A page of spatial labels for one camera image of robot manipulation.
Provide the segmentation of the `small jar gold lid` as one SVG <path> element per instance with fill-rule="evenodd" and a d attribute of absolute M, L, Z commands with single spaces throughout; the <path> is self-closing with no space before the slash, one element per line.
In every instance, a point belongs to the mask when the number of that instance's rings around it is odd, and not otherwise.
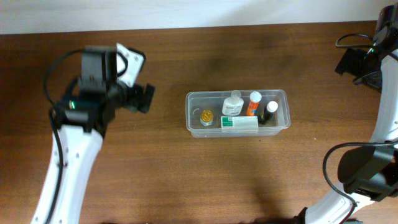
<path fill-rule="evenodd" d="M 204 126 L 210 126 L 213 123 L 214 115 L 210 110 L 203 110 L 200 116 L 200 122 Z"/>

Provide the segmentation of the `white lotion bottle clear cap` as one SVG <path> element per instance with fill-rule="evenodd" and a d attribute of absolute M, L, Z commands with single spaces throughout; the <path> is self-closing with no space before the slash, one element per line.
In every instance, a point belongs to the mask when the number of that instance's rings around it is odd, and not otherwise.
<path fill-rule="evenodd" d="M 234 90 L 231 96 L 223 102 L 222 114 L 225 116 L 238 116 L 243 108 L 244 100 L 241 98 L 241 92 Z"/>

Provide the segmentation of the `white green medicine box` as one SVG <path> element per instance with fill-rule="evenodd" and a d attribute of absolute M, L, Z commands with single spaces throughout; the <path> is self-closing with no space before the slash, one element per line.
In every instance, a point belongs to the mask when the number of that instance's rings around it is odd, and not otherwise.
<path fill-rule="evenodd" d="M 257 129 L 258 121 L 255 116 L 222 116 L 222 129 Z"/>

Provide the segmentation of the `dark bottle white cap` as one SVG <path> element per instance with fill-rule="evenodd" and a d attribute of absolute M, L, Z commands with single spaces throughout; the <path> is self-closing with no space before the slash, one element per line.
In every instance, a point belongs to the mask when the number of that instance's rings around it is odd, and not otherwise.
<path fill-rule="evenodd" d="M 265 105 L 262 113 L 258 116 L 258 122 L 260 124 L 267 124 L 274 116 L 274 113 L 277 111 L 279 105 L 276 101 L 270 101 Z"/>

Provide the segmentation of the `orange tube white cap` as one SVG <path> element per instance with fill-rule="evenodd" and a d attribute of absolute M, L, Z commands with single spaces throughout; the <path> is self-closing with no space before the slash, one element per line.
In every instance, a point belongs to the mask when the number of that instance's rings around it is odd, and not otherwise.
<path fill-rule="evenodd" d="M 247 116 L 254 116 L 257 111 L 259 102 L 262 100 L 262 95 L 258 91 L 253 91 L 249 95 L 249 104 L 246 111 Z"/>

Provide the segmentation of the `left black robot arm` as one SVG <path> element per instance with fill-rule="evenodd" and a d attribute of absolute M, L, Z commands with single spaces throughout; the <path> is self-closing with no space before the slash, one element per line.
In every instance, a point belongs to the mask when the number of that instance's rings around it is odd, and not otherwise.
<path fill-rule="evenodd" d="M 116 110 L 147 113 L 155 88 L 138 85 L 144 52 L 122 44 L 86 46 L 56 59 L 44 76 L 81 54 L 81 72 L 58 101 L 50 101 L 52 150 L 32 223 L 78 223 L 91 169 Z"/>

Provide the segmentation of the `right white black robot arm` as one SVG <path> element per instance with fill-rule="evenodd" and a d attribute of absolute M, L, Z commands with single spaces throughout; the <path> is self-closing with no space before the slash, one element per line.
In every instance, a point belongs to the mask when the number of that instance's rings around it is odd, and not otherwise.
<path fill-rule="evenodd" d="M 324 156 L 323 176 L 331 190 L 305 207 L 291 223 L 352 223 L 365 206 L 397 196 L 397 4 L 381 9 L 370 45 L 344 45 L 335 72 L 381 93 L 369 142 L 333 146 Z"/>

